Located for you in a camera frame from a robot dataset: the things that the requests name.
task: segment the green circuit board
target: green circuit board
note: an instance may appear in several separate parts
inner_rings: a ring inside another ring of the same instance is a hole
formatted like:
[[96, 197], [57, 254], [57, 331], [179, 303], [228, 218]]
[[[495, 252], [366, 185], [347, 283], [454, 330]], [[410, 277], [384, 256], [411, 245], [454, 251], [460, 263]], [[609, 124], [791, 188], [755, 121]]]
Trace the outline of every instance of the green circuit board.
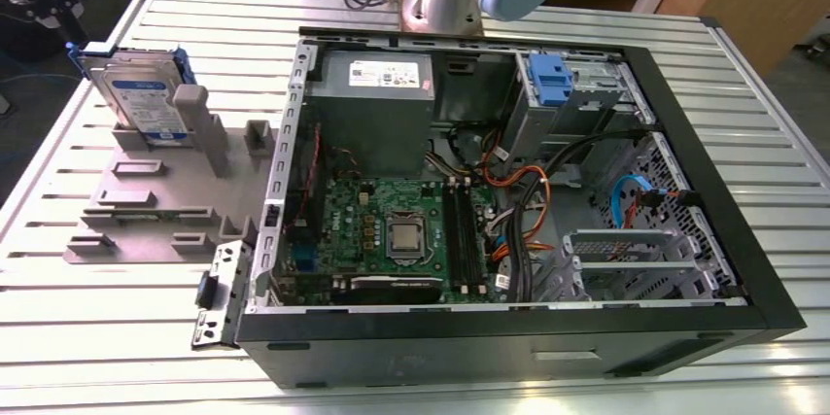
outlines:
[[[314, 275], [430, 276], [443, 281], [442, 302], [491, 301], [488, 285], [484, 294], [478, 291], [462, 294], [450, 287], [442, 191], [442, 182], [388, 179], [330, 181], [323, 213], [323, 238], [316, 245]], [[476, 216], [483, 215], [492, 204], [490, 190], [472, 187], [470, 195]], [[426, 247], [426, 257], [404, 261], [404, 264], [395, 262], [387, 255], [387, 223], [400, 213], [411, 213], [418, 222], [423, 223]], [[482, 271], [486, 271], [483, 245], [479, 245], [479, 255]], [[306, 305], [328, 304], [327, 295], [318, 293], [316, 287], [314, 280], [298, 283], [298, 295], [303, 297]]]

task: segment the power supply label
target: power supply label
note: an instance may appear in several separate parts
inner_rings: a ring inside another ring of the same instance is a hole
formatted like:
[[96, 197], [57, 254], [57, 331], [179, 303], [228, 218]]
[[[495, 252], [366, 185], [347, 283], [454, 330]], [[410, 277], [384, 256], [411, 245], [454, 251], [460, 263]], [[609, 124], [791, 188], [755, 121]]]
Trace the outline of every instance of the power supply label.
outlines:
[[179, 145], [187, 128], [179, 112], [171, 107], [169, 89], [163, 82], [112, 81], [124, 113], [137, 130], [159, 145]]
[[356, 60], [348, 66], [348, 85], [420, 87], [418, 63]]

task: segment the cpu socket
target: cpu socket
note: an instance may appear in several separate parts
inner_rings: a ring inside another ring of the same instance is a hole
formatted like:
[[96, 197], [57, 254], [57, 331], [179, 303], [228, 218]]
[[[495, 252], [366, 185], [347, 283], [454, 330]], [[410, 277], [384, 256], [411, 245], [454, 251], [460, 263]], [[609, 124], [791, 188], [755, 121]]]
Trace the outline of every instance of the cpu socket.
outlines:
[[387, 258], [411, 266], [426, 257], [424, 217], [415, 212], [394, 211], [387, 215]]

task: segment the aluminum table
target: aluminum table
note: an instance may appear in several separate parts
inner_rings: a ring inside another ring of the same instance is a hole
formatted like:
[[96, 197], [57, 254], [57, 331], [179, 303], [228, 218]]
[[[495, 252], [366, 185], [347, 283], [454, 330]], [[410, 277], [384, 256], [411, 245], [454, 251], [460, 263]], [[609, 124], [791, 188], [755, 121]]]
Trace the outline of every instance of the aluminum table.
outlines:
[[[111, 41], [175, 41], [226, 126], [280, 120], [300, 25], [398, 29], [342, 0], [132, 0]], [[101, 413], [817, 413], [830, 406], [830, 171], [722, 31], [544, 8], [486, 34], [647, 47], [807, 328], [657, 377], [284, 392], [240, 351], [190, 350], [203, 264], [68, 265], [112, 150], [83, 82], [0, 211], [0, 407]]]

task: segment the blue drive bay latch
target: blue drive bay latch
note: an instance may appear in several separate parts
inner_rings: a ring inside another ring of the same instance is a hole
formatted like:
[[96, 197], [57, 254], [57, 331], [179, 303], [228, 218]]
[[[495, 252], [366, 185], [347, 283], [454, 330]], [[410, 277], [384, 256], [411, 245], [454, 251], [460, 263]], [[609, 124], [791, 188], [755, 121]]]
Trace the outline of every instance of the blue drive bay latch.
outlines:
[[574, 73], [558, 54], [530, 55], [530, 77], [543, 107], [560, 107], [574, 92]]

